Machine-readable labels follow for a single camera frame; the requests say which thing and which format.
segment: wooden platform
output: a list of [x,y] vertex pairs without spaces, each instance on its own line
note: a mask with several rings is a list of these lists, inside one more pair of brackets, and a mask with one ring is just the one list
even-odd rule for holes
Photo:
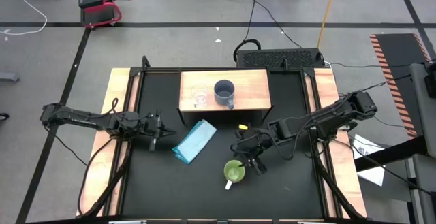
[[[184,71],[180,81],[178,108],[182,112],[222,111],[227,106],[215,101],[213,87],[220,80],[230,80],[235,86],[233,110],[267,110],[271,107],[268,75],[266,70],[240,71]],[[207,106],[195,108],[191,94],[194,85],[203,84],[208,89]]]

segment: white paper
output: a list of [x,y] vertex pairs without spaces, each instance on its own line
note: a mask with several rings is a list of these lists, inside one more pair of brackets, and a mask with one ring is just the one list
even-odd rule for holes
[[[360,135],[356,134],[354,138],[355,138],[355,140],[353,141],[354,146],[357,149],[359,149],[359,151],[364,155],[368,155],[370,153],[383,150],[383,148],[380,148],[375,143],[368,141],[367,139],[363,138]],[[353,151],[354,151],[354,159],[358,159],[362,156],[356,151],[355,148],[353,148]],[[357,172],[357,175],[379,186],[383,185],[384,169],[382,167],[375,167],[369,170],[363,170],[361,172]]]

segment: yellow object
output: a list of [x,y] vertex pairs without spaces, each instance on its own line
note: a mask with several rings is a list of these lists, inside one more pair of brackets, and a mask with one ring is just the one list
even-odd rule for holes
[[239,129],[248,130],[248,126],[246,126],[246,125],[239,125]]
[[330,11],[330,5],[332,4],[332,1],[333,0],[328,0],[326,13],[324,14],[324,19],[322,20],[320,36],[318,37],[318,45],[317,45],[318,48],[320,48],[320,45],[321,45],[322,33],[324,32],[324,25],[326,24],[328,12]]

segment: yellow cable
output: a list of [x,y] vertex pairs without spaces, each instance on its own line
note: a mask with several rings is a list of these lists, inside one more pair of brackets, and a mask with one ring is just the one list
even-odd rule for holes
[[320,48],[320,45],[321,45],[322,33],[324,32],[324,25],[326,24],[328,12],[330,11],[330,5],[332,4],[332,1],[333,0],[328,0],[326,13],[324,14],[324,19],[322,20],[320,36],[318,37],[318,45],[317,45],[318,48]]

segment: clear glass cup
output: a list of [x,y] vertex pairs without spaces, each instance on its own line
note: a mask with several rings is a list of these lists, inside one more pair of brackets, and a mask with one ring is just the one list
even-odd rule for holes
[[194,98],[194,107],[203,108],[207,106],[208,89],[204,84],[196,84],[191,87],[191,95]]

